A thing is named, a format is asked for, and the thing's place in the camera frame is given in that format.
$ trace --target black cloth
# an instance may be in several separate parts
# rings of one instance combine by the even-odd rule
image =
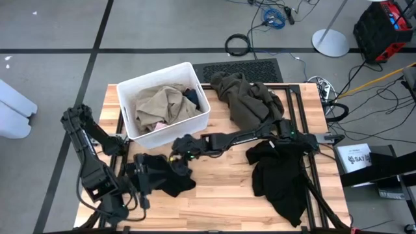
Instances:
[[[279,215],[296,227],[306,208],[307,190],[300,168],[303,152],[277,148],[263,141],[246,152],[250,164],[258,162],[252,176],[254,195],[265,195]]]
[[[231,120],[240,129],[253,129],[267,118],[281,120],[284,109],[279,97],[261,82],[251,85],[243,73],[232,75],[226,72],[215,73],[211,86],[220,101],[228,103]]]
[[[163,190],[173,197],[177,197],[183,191],[193,189],[196,185],[195,181],[190,178],[192,170],[185,175],[175,173],[165,155],[144,154],[143,165],[148,167],[150,186],[158,184],[155,187],[156,190]]]
[[[186,89],[183,92],[183,95],[189,100],[191,101],[193,104],[196,105],[196,109],[199,110],[200,109],[200,101],[198,99],[198,95],[196,94],[195,89]]]

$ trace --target white plastic bin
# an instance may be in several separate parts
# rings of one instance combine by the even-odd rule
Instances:
[[[202,114],[140,136],[135,123],[136,96],[145,88],[163,84],[181,84],[195,89]],[[145,148],[151,149],[162,146],[174,141],[177,137],[183,137],[185,134],[193,134],[207,128],[211,107],[196,77],[194,68],[189,62],[121,82],[117,85],[117,93],[127,136]]]

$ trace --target wire bundle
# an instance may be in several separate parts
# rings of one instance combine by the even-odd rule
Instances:
[[[269,7],[263,13],[263,21],[267,22],[267,25],[274,29],[282,29],[285,26],[286,18],[278,9]]]

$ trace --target black floor mat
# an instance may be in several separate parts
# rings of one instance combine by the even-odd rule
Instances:
[[[230,74],[241,72],[250,83],[258,81],[283,83],[278,61],[275,58],[194,64],[193,66],[200,83],[210,83],[212,75],[216,72],[228,72]]]

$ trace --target beige cloth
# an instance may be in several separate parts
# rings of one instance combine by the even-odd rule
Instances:
[[[183,96],[185,90],[182,84],[170,84],[140,91],[136,97],[136,125],[140,134],[153,131],[158,122],[171,125],[201,114]]]

